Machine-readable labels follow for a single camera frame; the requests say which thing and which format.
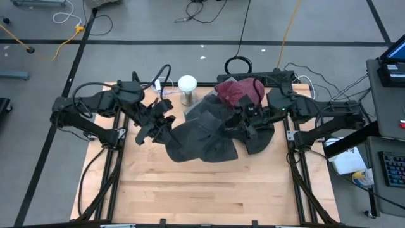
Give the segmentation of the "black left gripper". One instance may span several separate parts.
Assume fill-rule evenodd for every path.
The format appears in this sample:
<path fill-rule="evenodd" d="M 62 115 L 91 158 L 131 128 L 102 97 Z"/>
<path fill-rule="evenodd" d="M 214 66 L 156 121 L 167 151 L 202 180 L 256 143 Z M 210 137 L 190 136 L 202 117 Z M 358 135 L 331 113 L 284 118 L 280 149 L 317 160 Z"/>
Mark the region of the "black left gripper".
<path fill-rule="evenodd" d="M 157 99 L 146 107 L 144 115 L 146 121 L 144 126 L 140 128 L 140 131 L 135 137 L 135 142 L 138 145 L 144 143 L 144 139 L 147 137 L 154 138 L 154 127 L 158 127 L 156 133 L 156 139 L 171 139 L 172 124 L 175 121 L 175 116 L 170 115 L 165 117 L 165 113 L 173 108 L 172 102 L 169 99 L 163 99 L 158 101 Z"/>

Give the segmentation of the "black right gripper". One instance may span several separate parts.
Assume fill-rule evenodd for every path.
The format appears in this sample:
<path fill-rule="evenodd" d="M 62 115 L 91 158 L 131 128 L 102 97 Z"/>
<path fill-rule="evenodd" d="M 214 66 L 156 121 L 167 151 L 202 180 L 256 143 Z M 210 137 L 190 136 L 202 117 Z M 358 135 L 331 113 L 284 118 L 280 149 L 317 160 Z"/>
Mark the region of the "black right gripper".
<path fill-rule="evenodd" d="M 268 113 L 261 106 L 261 104 L 255 104 L 251 101 L 248 95 L 242 97 L 242 114 L 235 113 L 226 121 L 226 128 L 234 128 L 240 123 L 245 124 L 244 138 L 250 139 L 253 136 L 253 127 L 270 126 Z"/>

